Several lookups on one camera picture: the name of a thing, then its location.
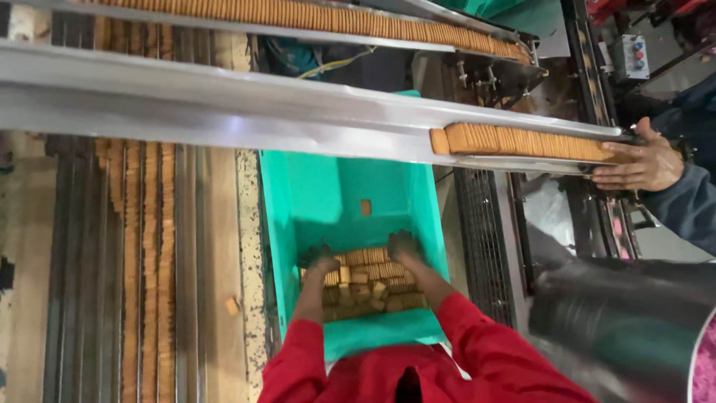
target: dirty hand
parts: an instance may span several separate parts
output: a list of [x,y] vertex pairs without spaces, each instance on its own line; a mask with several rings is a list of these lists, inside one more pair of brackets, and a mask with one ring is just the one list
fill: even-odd
[[338,270],[340,265],[340,262],[333,258],[333,252],[326,244],[321,245],[321,247],[312,246],[308,252],[299,257],[299,267],[305,267],[324,274]]
[[646,140],[645,146],[602,144],[605,150],[631,156],[635,162],[594,169],[591,180],[596,182],[596,187],[604,190],[661,191],[681,178],[683,161],[669,146],[669,141],[652,130],[649,118],[642,118],[637,123],[637,133]]
[[411,259],[422,260],[420,243],[405,229],[401,229],[397,234],[392,232],[388,236],[388,256],[401,263]]

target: control box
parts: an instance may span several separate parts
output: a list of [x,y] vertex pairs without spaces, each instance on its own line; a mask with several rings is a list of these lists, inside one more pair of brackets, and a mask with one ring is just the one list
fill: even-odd
[[647,43],[642,35],[622,35],[614,45],[614,76],[617,81],[648,80]]

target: yellow wire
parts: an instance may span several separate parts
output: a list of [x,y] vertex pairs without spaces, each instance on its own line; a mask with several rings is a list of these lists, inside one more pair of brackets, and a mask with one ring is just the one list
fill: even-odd
[[373,47],[370,48],[369,50],[366,50],[366,51],[364,51],[364,52],[360,52],[359,54],[356,54],[355,56],[351,57],[350,59],[337,60],[337,61],[335,61],[335,62],[326,63],[325,65],[320,65],[320,66],[316,67],[315,69],[309,70],[309,71],[307,71],[307,72],[305,72],[305,73],[299,75],[298,77],[296,77],[296,79],[298,79],[298,80],[303,80],[304,78],[306,78],[306,77],[311,77],[312,75],[315,75],[316,73],[324,72],[324,71],[326,71],[326,70],[333,70],[333,69],[330,68],[330,67],[333,67],[333,66],[336,66],[336,65],[340,65],[340,64],[343,64],[343,63],[345,63],[345,64],[342,65],[342,66],[340,66],[340,67],[350,65],[350,64],[353,63],[353,61],[355,61],[357,58],[363,57],[363,56],[365,56],[365,55],[367,55],[367,54],[373,53],[373,51],[375,51],[376,48],[377,48],[377,46],[373,46]]

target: red shirt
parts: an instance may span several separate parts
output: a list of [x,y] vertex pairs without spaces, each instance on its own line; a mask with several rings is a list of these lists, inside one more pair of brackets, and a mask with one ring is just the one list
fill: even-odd
[[393,403],[402,378],[401,388],[414,384],[426,403],[595,403],[524,338],[493,322],[461,294],[447,297],[435,316],[453,345],[455,362],[471,381],[461,377],[444,351],[424,345],[387,346],[346,357],[326,376],[323,328],[297,320],[263,370],[258,401]]

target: teal tray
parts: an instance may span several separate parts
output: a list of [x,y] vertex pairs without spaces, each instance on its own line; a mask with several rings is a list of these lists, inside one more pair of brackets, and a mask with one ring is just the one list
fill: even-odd
[[[336,252],[382,246],[390,232],[408,229],[427,262],[448,279],[430,165],[262,151],[261,175],[282,339],[300,292],[296,259],[313,245],[325,242]],[[371,201],[369,216],[361,215],[363,199]],[[390,344],[444,340],[427,309],[324,326],[326,361]]]

